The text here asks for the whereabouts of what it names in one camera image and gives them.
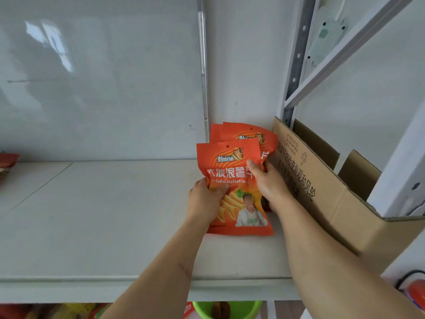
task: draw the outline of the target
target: cardboard box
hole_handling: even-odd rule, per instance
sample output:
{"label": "cardboard box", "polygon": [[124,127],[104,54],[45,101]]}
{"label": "cardboard box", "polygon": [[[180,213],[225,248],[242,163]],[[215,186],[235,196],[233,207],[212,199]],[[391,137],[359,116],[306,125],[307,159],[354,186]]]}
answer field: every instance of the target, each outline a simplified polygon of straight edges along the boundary
{"label": "cardboard box", "polygon": [[297,200],[336,240],[382,273],[425,228],[425,217],[382,218],[365,201],[380,171],[353,150],[338,175],[339,153],[295,120],[275,118],[278,150],[272,163]]}

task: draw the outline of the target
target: fire extinguisher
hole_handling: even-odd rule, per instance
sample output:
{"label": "fire extinguisher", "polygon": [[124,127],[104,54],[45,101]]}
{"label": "fire extinguisher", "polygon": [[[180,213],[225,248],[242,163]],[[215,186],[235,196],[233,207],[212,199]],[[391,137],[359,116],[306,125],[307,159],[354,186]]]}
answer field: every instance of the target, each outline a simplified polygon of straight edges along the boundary
{"label": "fire extinguisher", "polygon": [[416,273],[425,274],[422,270],[412,270],[406,273],[400,280],[397,281],[395,288],[403,293],[409,300],[411,300],[419,309],[425,312],[425,280],[418,279],[410,283],[407,288],[401,289],[402,283],[411,275]]}

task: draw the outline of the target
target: right hand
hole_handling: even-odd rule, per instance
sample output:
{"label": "right hand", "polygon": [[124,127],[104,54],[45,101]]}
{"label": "right hand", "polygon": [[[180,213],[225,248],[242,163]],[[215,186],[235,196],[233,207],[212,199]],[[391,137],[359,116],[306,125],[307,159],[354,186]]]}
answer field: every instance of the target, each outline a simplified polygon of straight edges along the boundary
{"label": "right hand", "polygon": [[267,172],[261,171],[252,160],[247,161],[247,166],[252,175],[257,179],[258,189],[261,194],[266,197],[271,204],[277,204],[279,199],[292,198],[288,186],[280,173],[270,162],[264,162]]}

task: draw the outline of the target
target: green bucket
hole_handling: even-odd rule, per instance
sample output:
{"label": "green bucket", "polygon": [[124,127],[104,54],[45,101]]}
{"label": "green bucket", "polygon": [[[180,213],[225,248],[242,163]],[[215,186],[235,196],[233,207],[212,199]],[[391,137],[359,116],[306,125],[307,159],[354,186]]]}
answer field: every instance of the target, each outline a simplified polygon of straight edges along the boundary
{"label": "green bucket", "polygon": [[[254,319],[261,308],[263,301],[228,301],[230,305],[230,319]],[[198,315],[203,319],[212,319],[211,308],[214,302],[193,302]]]}

